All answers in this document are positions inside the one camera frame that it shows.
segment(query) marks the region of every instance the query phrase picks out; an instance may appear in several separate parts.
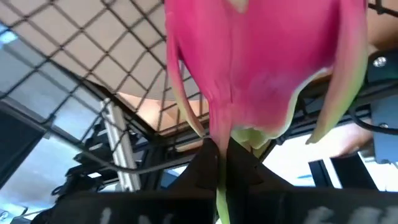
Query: black cable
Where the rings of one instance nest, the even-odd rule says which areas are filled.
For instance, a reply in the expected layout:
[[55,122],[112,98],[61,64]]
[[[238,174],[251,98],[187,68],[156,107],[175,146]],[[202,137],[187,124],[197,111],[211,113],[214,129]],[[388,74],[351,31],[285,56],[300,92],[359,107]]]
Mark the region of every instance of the black cable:
[[[367,129],[372,132],[377,132],[377,133],[383,133],[383,134],[391,134],[391,135],[398,135],[398,129],[396,128],[382,128],[379,126],[371,125],[368,123],[363,122],[361,119],[359,119],[356,115],[356,109],[359,106],[368,104],[372,101],[375,100],[380,100],[381,98],[385,98],[387,96],[392,96],[392,95],[398,95],[398,85],[396,84],[398,82],[397,79],[385,79],[385,80],[379,80],[373,83],[370,83],[366,86],[364,86],[361,90],[362,94],[359,94],[355,102],[352,104],[352,106],[348,109],[348,113],[351,116],[351,119],[356,123],[359,127]],[[380,86],[383,85],[389,85],[385,89],[378,89],[377,91],[372,91],[367,94],[363,94],[364,92],[367,92],[371,90],[372,88],[379,88]]]
[[396,128],[382,128],[379,126],[371,125],[368,123],[363,122],[361,119],[359,119],[356,114],[355,114],[355,109],[356,108],[350,108],[348,110],[349,115],[351,116],[351,119],[361,128],[367,129],[372,132],[377,132],[377,133],[383,133],[383,134],[391,134],[391,135],[398,135],[398,129]]
[[0,111],[4,111],[5,113],[10,114],[11,116],[14,116],[15,118],[21,120],[22,122],[25,122],[28,125],[31,125],[32,127],[42,129],[43,131],[46,131],[46,132],[50,131],[51,134],[53,134],[54,136],[60,138],[61,140],[65,141],[65,142],[67,142],[68,144],[73,144],[76,147],[76,149],[78,149],[81,153],[83,153],[86,157],[88,157],[92,161],[95,161],[95,162],[101,164],[102,166],[108,167],[114,171],[126,172],[129,174],[146,174],[146,173],[161,170],[161,169],[169,169],[169,168],[173,168],[175,166],[187,164],[188,162],[190,162],[193,159],[193,157],[195,157],[195,155],[192,154],[192,155],[178,158],[178,159],[175,159],[172,161],[163,162],[163,163],[157,164],[152,167],[140,167],[137,169],[121,167],[121,166],[117,166],[117,165],[111,164],[109,162],[106,162],[106,161],[100,159],[99,157],[97,157],[96,155],[91,153],[89,150],[87,150],[87,148],[85,148],[84,145],[81,144],[80,141],[76,141],[76,139],[73,139],[72,136],[65,136],[64,134],[58,132],[56,129],[53,129],[51,127],[51,125],[42,124],[42,123],[38,122],[37,120],[35,120],[32,117],[30,117],[29,115],[23,113],[19,109],[11,106],[10,104],[8,104],[5,101],[0,101]]
[[121,167],[121,166],[117,166],[114,164],[111,164],[109,162],[106,162],[102,159],[100,159],[99,157],[97,157],[96,155],[94,155],[93,153],[91,153],[90,151],[87,150],[83,150],[80,149],[79,150],[88,158],[90,158],[91,160],[101,164],[102,166],[108,167],[111,170],[114,171],[120,171],[120,172],[125,172],[125,173],[129,173],[129,174],[146,174],[149,172],[153,172],[153,171],[157,171],[157,170],[161,170],[161,169],[169,169],[169,168],[173,168],[179,165],[183,165],[186,164],[188,162],[190,162],[195,155],[189,155],[189,156],[185,156],[183,158],[179,158],[179,159],[175,159],[172,161],[167,161],[167,162],[163,162],[160,164],[157,164],[155,166],[152,167],[140,167],[140,168],[136,168],[136,169],[131,169],[131,168],[127,168],[127,167]]

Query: screw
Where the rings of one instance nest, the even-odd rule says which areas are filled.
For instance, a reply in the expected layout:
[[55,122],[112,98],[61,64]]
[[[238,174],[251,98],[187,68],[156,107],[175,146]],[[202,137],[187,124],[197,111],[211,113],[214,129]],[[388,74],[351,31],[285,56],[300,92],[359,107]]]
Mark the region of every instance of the screw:
[[381,124],[379,124],[379,127],[380,127],[380,128],[388,128],[388,124],[386,124],[386,123],[381,123]]
[[377,68],[384,67],[387,63],[387,59],[385,57],[378,57],[373,61],[373,65]]

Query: dragon fruit scale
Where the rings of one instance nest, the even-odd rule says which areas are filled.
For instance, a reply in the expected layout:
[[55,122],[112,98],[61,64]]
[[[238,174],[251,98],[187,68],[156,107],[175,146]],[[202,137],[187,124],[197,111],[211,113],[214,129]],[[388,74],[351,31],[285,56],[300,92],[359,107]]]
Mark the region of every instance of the dragon fruit scale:
[[231,135],[260,148],[289,127],[300,91],[333,68],[307,142],[319,141],[362,85],[366,9],[365,0],[165,0],[167,73],[181,113],[204,135],[185,95],[180,60],[208,100],[210,136],[221,156]]

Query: black plastic part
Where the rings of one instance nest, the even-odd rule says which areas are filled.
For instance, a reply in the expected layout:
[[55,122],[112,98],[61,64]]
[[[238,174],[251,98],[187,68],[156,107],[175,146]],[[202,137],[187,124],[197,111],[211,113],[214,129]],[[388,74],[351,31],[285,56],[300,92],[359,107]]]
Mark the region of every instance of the black plastic part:
[[218,183],[218,148],[211,139],[204,139],[198,154],[185,171],[170,184],[169,190],[202,189],[214,192]]
[[326,169],[323,160],[309,162],[308,164],[316,187],[333,188],[333,184],[331,183],[328,170]]
[[214,195],[204,191],[87,193],[63,200],[49,224],[210,224],[214,211]]
[[331,163],[344,189],[378,190],[359,154],[344,158],[332,158]]
[[[287,190],[292,185],[267,169],[259,159],[245,150],[233,139],[230,139],[227,151],[226,163],[226,198],[228,201],[229,219],[232,224],[250,223],[247,217],[247,208],[250,205],[250,195],[262,191]],[[267,210],[272,213],[271,205],[266,205]]]

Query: dragon fruit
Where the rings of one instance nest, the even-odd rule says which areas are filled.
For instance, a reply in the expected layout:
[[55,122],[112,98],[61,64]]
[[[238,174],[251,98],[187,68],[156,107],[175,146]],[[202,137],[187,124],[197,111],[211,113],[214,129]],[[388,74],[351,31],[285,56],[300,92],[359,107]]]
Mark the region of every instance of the dragon fruit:
[[[226,158],[229,137],[260,148],[289,127],[300,91],[333,69],[308,143],[348,109],[367,63],[365,0],[166,0],[167,73],[183,116],[201,136],[179,70],[184,62],[209,104],[210,136]],[[229,223],[224,185],[221,221]]]

